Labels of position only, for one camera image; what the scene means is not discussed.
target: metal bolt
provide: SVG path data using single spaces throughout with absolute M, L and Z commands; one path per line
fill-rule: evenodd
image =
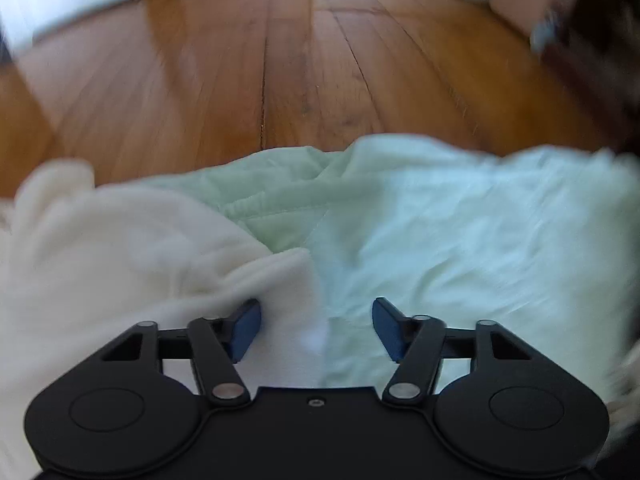
M 212 393 L 219 399 L 233 400 L 244 394 L 244 387 L 238 383 L 222 383 L 214 387 Z
M 396 383 L 389 388 L 389 394 L 396 399 L 413 399 L 420 395 L 420 388 L 413 383 Z

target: mint green fabric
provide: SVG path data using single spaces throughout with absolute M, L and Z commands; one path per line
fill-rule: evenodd
M 501 159 L 369 136 L 345 152 L 280 148 L 141 184 L 194 197 L 271 251 L 310 251 L 330 322 L 326 386 L 391 377 L 370 319 L 385 296 L 452 327 L 495 319 L 609 400 L 638 300 L 639 175 L 607 152 Z M 467 366 L 448 362 L 440 386 Z

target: wooden floor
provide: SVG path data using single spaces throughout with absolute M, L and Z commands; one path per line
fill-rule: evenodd
M 371 132 L 499 155 L 606 143 L 522 38 L 461 0 L 126 4 L 1 69 L 0 128 L 0 196 L 59 156 L 105 183 Z

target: light green blanket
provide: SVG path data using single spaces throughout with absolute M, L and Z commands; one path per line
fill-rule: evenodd
M 385 296 L 456 328 L 495 319 L 608 400 L 638 299 L 639 175 L 606 152 L 500 159 L 370 136 L 345 152 L 281 148 L 142 184 L 193 196 L 274 252 L 311 252 L 330 320 L 325 386 L 391 377 L 370 318 Z M 465 366 L 448 363 L 440 386 Z

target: white fleece fabric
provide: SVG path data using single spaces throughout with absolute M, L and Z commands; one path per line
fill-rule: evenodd
M 39 471 L 22 430 L 30 400 L 140 320 L 180 328 L 256 298 L 247 387 L 318 386 L 326 323 L 306 250 L 273 254 L 176 192 L 95 189 L 78 161 L 42 166 L 0 212 L 0 478 Z

